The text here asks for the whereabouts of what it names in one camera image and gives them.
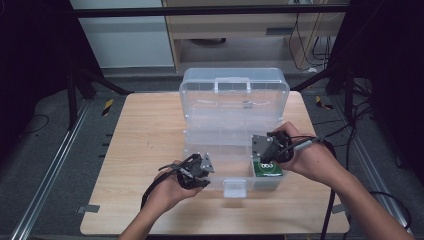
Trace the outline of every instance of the human hand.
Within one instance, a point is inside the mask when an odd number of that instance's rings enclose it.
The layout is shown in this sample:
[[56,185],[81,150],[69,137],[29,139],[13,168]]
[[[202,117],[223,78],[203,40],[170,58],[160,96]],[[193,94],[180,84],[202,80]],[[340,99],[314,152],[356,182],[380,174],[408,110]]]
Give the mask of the human hand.
[[[167,169],[161,171],[155,179],[160,177],[162,174],[170,171]],[[175,174],[165,178],[159,183],[153,191],[150,193],[149,198],[146,201],[144,208],[154,209],[158,214],[163,214],[177,205],[180,201],[191,198],[197,195],[203,188],[184,189],[180,186]]]
[[[291,122],[284,123],[274,131],[285,131],[290,137],[296,137],[292,139],[293,142],[302,140],[298,136],[312,136],[311,134],[301,134]],[[347,173],[330,150],[320,143],[314,143],[303,150],[295,151],[292,160],[280,163],[279,166],[328,186],[332,185],[336,177]]]

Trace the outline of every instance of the right hand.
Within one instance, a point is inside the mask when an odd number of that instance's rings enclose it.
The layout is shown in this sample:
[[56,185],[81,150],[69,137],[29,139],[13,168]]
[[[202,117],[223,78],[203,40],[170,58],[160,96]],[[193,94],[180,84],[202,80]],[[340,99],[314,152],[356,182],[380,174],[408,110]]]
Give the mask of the right hand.
[[[284,123],[274,131],[285,131],[290,137],[311,136],[301,134],[291,122]],[[293,142],[299,140],[301,138],[292,139]],[[327,186],[331,186],[335,178],[347,173],[330,150],[320,143],[313,143],[303,150],[295,151],[292,160],[280,163],[279,166]]]

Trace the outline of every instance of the left hand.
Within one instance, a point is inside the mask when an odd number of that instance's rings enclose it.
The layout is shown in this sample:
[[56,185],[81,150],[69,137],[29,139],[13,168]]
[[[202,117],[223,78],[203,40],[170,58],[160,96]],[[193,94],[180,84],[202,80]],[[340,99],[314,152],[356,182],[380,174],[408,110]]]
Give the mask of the left hand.
[[[158,178],[165,172],[170,171],[161,171],[156,177]],[[191,198],[197,195],[203,188],[193,188],[193,189],[184,189],[180,186],[177,180],[176,175],[171,175],[159,183],[153,191],[150,193],[149,198],[147,199],[145,208],[154,208],[159,213],[165,213],[173,208],[180,201]]]

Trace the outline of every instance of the black pole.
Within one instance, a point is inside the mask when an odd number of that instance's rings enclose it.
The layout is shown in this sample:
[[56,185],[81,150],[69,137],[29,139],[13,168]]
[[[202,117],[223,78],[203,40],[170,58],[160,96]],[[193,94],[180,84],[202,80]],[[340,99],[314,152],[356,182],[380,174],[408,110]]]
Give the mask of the black pole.
[[225,15],[225,14],[272,14],[272,13],[328,13],[354,10],[350,4],[297,4],[297,5],[239,5],[239,6],[191,6],[116,9],[75,9],[52,11],[56,17],[99,18],[99,17],[142,17],[182,15]]

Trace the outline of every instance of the metal rail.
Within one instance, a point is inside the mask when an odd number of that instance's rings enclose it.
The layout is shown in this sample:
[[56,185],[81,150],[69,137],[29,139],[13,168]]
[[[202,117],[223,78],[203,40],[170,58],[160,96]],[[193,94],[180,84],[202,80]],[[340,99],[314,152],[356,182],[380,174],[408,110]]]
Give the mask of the metal rail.
[[21,221],[15,228],[12,233],[12,240],[25,240],[29,236],[29,233],[34,226],[35,221],[37,220],[38,215],[40,214],[41,209],[43,208],[44,202],[46,201],[53,184],[59,175],[60,169],[62,168],[63,163],[66,160],[66,157],[71,149],[72,144],[75,141],[75,138],[80,130],[80,127],[84,121],[84,118],[87,115],[87,110],[90,105],[90,101],[85,100],[81,106],[79,118],[71,130],[69,130],[60,145],[55,158],[53,159],[46,175],[44,176],[43,181],[36,194],[34,195],[30,205],[25,211],[24,216]]
[[[340,101],[334,96],[330,96],[330,99],[334,103],[335,109],[337,110],[337,112],[342,117],[344,124],[347,124],[348,122],[347,122],[345,115],[343,113],[342,103],[340,103]],[[367,152],[364,144],[362,143],[360,136],[357,135],[353,139],[352,143],[353,143],[354,149],[356,150],[356,152],[359,155],[358,159],[361,162],[362,168],[364,169],[365,174],[367,176],[367,179],[370,181],[370,184],[371,184],[371,187],[373,188],[373,190],[385,192],[385,193],[390,193],[389,188],[387,187],[387,185],[385,184],[380,173],[378,172],[378,170],[374,166],[374,164],[371,160],[371,157],[368,155],[368,152]],[[387,199],[387,198],[378,197],[378,196],[377,196],[377,198],[378,198],[379,202],[383,205],[383,207],[385,207],[385,209],[394,218],[396,218],[402,226],[406,226],[407,221],[406,221],[400,207],[398,206],[398,204],[393,199]]]

